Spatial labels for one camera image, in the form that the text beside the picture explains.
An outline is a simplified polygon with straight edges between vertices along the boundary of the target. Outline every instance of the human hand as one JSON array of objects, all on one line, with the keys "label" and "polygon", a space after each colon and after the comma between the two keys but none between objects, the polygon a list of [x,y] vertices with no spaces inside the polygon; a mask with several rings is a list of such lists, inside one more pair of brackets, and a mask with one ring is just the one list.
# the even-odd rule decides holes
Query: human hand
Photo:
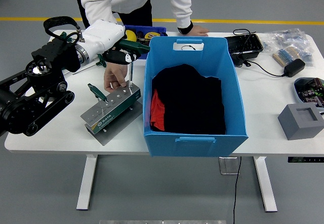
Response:
[{"label": "human hand", "polygon": [[185,36],[208,36],[207,32],[209,32],[207,28],[203,28],[200,25],[194,25],[191,31]]},{"label": "human hand", "polygon": [[113,92],[119,86],[126,86],[125,77],[127,75],[127,65],[107,63],[103,77],[104,88],[108,92]]}]

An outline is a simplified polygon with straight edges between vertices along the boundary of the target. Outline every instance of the person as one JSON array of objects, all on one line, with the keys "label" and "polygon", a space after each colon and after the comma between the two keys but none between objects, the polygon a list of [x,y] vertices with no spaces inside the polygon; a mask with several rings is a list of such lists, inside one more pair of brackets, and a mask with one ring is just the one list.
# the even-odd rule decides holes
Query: person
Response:
[{"label": "person", "polygon": [[[85,27],[98,19],[117,23],[113,13],[118,13],[124,25],[152,26],[150,0],[77,0]],[[186,36],[208,36],[209,30],[193,25],[191,0],[170,0],[171,9],[181,34]],[[112,92],[126,86],[127,65],[108,63],[104,74],[104,88]]]}]

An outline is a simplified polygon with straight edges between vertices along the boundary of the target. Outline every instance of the black tray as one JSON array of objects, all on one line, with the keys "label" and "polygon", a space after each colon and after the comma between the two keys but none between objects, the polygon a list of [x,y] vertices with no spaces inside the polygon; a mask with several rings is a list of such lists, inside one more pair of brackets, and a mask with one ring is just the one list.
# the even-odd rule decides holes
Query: black tray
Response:
[{"label": "black tray", "polygon": [[244,60],[258,57],[263,46],[256,34],[244,34],[225,37],[228,43],[228,52],[234,65],[242,65]]}]

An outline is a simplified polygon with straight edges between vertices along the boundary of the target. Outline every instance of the black power adapter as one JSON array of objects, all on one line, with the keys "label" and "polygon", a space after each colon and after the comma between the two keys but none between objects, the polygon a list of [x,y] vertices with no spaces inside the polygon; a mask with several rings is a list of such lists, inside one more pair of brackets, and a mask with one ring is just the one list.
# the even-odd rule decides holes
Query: black power adapter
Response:
[{"label": "black power adapter", "polygon": [[293,77],[305,67],[305,62],[299,58],[295,59],[291,63],[285,66],[283,70],[284,76]]}]

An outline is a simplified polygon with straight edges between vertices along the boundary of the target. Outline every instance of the black cloth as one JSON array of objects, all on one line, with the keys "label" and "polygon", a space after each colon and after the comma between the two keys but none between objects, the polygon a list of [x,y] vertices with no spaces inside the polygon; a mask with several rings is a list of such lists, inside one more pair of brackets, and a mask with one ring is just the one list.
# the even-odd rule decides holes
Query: black cloth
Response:
[{"label": "black cloth", "polygon": [[160,71],[152,80],[152,94],[154,89],[165,105],[166,132],[226,133],[221,81],[218,78],[206,78],[194,67],[182,64]]},{"label": "black cloth", "polygon": [[[81,5],[81,0],[76,1],[79,6],[83,24],[85,25],[85,28],[88,28],[90,24],[86,17],[86,11]],[[151,0],[148,0],[143,7],[140,7],[129,14],[118,14],[124,25],[153,26]]]}]

